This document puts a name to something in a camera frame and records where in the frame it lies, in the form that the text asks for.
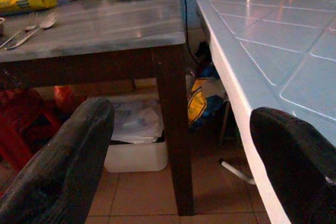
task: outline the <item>gray marble tabletop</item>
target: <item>gray marble tabletop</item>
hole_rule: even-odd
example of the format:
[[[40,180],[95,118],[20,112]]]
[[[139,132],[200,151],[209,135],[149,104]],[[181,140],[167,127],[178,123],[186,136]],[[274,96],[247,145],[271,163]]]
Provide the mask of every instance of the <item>gray marble tabletop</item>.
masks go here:
[[[0,62],[185,43],[180,0],[75,0],[39,12],[38,21],[51,12],[54,27],[14,50],[0,49]],[[28,15],[6,17],[3,37],[27,23]]]

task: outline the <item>white table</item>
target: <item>white table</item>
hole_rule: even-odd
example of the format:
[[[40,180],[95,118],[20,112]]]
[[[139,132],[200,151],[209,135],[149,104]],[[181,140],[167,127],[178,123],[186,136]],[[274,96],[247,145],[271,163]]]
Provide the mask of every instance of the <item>white table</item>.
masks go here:
[[[336,0],[198,0],[214,65],[272,223],[290,223],[253,144],[267,106],[311,123],[336,146]]]

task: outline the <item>yellow bag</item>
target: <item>yellow bag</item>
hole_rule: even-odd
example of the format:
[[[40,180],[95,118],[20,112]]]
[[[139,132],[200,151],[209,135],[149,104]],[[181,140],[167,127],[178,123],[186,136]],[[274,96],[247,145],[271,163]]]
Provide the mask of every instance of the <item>yellow bag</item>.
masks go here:
[[[0,0],[0,14],[43,10],[57,5],[57,0]]]

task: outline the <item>dark wooden table leg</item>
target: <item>dark wooden table leg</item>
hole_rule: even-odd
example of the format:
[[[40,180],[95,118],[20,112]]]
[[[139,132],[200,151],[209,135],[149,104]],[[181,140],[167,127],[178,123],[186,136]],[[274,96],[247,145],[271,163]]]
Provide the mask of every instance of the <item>dark wooden table leg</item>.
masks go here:
[[[152,49],[152,57],[169,150],[177,209],[194,214],[190,141],[182,45]]]

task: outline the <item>beige tiled floor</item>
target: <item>beige tiled floor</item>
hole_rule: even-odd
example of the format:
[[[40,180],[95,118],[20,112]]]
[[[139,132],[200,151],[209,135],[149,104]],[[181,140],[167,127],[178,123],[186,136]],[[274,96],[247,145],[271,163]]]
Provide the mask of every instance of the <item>beige tiled floor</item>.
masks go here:
[[[234,141],[216,145],[212,129],[192,136],[196,215],[179,217],[169,166],[152,173],[104,171],[86,224],[269,224],[255,186],[222,168],[222,157],[250,173],[244,151]]]

